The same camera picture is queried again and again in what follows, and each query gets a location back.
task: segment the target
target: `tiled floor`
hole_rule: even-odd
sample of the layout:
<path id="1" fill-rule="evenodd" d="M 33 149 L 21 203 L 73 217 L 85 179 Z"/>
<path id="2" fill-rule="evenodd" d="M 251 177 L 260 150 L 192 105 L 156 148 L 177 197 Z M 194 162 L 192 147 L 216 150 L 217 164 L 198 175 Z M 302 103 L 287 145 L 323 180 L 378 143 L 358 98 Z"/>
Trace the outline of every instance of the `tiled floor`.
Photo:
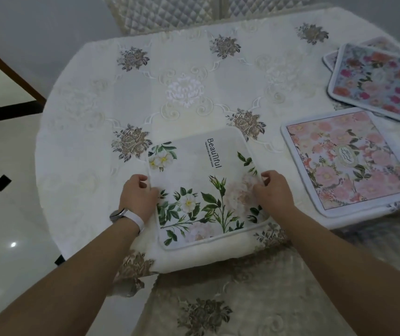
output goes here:
<path id="1" fill-rule="evenodd" d="M 0 311 L 56 265 L 60 255 L 47 231 L 35 185 L 35 135 L 41 114 L 0 121 Z M 129 335 L 155 281 L 135 297 L 109 297 L 88 335 Z"/>

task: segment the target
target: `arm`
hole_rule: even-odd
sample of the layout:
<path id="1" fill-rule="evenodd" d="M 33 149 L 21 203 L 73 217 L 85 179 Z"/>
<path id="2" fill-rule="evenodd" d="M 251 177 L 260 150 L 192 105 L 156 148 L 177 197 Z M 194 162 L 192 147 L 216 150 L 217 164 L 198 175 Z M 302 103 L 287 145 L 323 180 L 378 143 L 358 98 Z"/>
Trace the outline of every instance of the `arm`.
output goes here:
<path id="1" fill-rule="evenodd" d="M 146 179 L 133 175 L 119 201 L 145 222 L 158 200 Z M 85 335 L 138 233 L 132 220 L 119 219 L 1 312 L 0 335 Z"/>
<path id="2" fill-rule="evenodd" d="M 261 206 L 278 222 L 357 335 L 400 335 L 400 271 L 340 239 L 294 206 L 286 179 L 262 173 Z"/>

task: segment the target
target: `black floor border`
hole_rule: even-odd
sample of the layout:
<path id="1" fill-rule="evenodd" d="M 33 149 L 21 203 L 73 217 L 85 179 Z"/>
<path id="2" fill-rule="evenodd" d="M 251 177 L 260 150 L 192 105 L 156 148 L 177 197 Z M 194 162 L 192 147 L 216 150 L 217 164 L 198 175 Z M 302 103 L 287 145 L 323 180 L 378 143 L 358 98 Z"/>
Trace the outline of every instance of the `black floor border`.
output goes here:
<path id="1" fill-rule="evenodd" d="M 29 116 L 43 112 L 43 106 L 38 101 L 22 102 L 15 105 L 0 107 L 0 121 Z"/>

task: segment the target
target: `white watch strap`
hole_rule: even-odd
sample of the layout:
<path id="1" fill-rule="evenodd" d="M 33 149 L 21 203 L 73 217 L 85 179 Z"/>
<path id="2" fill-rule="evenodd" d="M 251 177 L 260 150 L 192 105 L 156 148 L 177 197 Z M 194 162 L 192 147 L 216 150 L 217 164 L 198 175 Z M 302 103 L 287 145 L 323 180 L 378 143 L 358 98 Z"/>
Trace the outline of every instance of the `white watch strap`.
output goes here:
<path id="1" fill-rule="evenodd" d="M 140 216 L 138 216 L 137 214 L 134 214 L 133 212 L 131 212 L 130 210 L 127 210 L 124 214 L 124 217 L 127 217 L 131 220 L 133 220 L 137 226 L 139 226 L 140 228 L 140 233 L 144 230 L 144 222 L 141 219 Z"/>

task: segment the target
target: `person's right arm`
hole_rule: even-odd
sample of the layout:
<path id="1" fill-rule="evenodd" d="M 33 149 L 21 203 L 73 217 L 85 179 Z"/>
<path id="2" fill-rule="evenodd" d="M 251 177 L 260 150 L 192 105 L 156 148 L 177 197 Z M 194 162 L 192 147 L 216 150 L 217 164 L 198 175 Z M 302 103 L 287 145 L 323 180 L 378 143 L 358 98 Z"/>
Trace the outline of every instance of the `person's right arm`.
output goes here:
<path id="1" fill-rule="evenodd" d="M 400 335 L 400 271 L 337 237 L 293 203 L 284 176 L 266 171 L 254 189 L 337 310 L 359 336 Z"/>

